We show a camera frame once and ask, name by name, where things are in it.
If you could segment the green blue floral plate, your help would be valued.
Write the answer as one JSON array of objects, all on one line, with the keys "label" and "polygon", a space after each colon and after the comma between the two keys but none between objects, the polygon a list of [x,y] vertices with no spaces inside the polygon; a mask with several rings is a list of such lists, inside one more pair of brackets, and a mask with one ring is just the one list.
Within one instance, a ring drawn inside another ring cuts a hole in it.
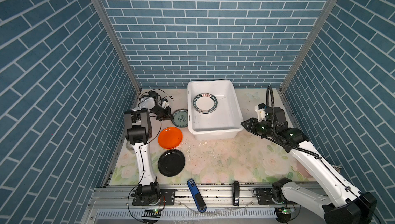
[{"label": "green blue floral plate", "polygon": [[178,109],[173,114],[172,124],[176,127],[188,127],[188,110]]}]

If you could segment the orange plastic plate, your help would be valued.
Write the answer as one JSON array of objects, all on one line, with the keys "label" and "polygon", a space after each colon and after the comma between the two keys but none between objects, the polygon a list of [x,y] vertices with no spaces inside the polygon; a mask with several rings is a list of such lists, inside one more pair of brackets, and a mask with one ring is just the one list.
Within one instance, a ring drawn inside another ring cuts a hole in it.
[{"label": "orange plastic plate", "polygon": [[163,149],[174,149],[183,140],[182,131],[177,127],[168,127],[159,133],[158,143]]}]

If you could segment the green rimmed white plate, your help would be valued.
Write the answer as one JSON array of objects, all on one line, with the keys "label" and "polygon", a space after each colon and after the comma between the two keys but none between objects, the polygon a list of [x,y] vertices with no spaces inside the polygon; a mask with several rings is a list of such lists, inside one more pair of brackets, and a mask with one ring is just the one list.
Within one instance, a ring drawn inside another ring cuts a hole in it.
[{"label": "green rimmed white plate", "polygon": [[210,114],[218,107],[217,98],[210,93],[200,93],[192,100],[193,107],[201,114]]}]

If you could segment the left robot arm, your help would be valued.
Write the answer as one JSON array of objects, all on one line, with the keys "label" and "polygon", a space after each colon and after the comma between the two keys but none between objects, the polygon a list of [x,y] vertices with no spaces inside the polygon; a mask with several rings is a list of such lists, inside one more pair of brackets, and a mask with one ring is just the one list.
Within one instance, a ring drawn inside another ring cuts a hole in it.
[{"label": "left robot arm", "polygon": [[136,154],[140,177],[133,197],[140,201],[160,198],[150,155],[150,143],[154,140],[151,115],[160,122],[173,119],[167,99],[161,98],[154,90],[143,94],[135,108],[124,112],[127,149],[132,149]]}]

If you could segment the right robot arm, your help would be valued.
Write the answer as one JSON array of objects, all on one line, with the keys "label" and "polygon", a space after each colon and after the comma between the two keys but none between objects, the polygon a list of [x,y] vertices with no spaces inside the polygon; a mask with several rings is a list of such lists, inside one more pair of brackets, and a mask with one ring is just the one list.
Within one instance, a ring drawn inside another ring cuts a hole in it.
[{"label": "right robot arm", "polygon": [[377,199],[370,192],[361,192],[346,180],[314,147],[298,128],[289,128],[277,121],[250,118],[241,122],[248,132],[266,138],[295,158],[319,183],[325,195],[307,190],[289,178],[272,184],[272,200],[289,201],[320,216],[327,224],[369,224],[375,217]]}]

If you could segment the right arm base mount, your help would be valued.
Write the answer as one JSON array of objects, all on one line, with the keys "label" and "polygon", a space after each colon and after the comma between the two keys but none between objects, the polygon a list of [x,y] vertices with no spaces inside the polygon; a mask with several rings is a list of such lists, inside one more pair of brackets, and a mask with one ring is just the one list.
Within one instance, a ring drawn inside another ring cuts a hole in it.
[{"label": "right arm base mount", "polygon": [[254,188],[253,194],[257,198],[259,205],[287,203],[282,191],[278,188]]}]

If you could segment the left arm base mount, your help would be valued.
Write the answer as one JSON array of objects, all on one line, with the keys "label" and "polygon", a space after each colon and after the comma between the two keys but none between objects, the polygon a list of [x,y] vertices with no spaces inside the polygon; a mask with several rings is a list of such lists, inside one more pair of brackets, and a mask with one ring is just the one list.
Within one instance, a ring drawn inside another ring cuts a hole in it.
[{"label": "left arm base mount", "polygon": [[160,189],[159,194],[154,194],[151,196],[138,197],[134,196],[132,205],[133,206],[149,206],[149,205],[158,205],[161,200],[161,205],[172,206],[174,205],[175,200],[175,189]]}]

